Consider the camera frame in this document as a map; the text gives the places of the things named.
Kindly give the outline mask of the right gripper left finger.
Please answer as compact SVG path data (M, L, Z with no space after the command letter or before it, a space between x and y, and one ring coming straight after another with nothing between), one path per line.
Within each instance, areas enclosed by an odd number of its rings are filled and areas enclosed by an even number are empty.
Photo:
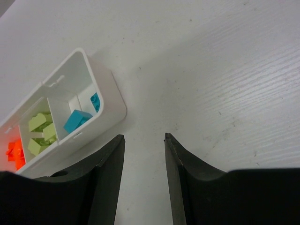
M3 225L112 225L115 222L125 138L51 176L30 179L2 171Z

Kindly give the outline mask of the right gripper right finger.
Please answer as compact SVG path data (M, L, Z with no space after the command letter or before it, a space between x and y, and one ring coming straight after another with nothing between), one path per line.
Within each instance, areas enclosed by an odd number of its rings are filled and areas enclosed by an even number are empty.
M299 168L221 171L170 133L165 162L175 225L297 225Z

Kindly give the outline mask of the orange round lego piece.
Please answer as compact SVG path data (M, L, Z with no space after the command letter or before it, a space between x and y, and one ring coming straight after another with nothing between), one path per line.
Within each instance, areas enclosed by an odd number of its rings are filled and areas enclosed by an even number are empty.
M8 162L15 163L16 170L19 170L26 164L21 139L8 143L6 155Z

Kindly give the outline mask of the green lego brick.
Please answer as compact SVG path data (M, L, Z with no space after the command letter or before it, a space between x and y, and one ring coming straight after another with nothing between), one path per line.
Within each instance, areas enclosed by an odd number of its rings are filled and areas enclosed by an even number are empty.
M58 140L53 118L49 111L39 112L29 120L28 125L30 133L39 134L39 137L30 138L28 144L28 150L34 156L39 155Z

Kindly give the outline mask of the blue lego brick pair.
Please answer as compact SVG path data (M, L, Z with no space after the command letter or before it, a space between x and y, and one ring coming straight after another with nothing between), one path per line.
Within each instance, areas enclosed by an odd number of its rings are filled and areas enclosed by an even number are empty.
M99 111L100 106L101 106L101 102L100 102L100 98L98 97L97 93L94 93L91 97L90 97L90 101L95 109L96 112Z

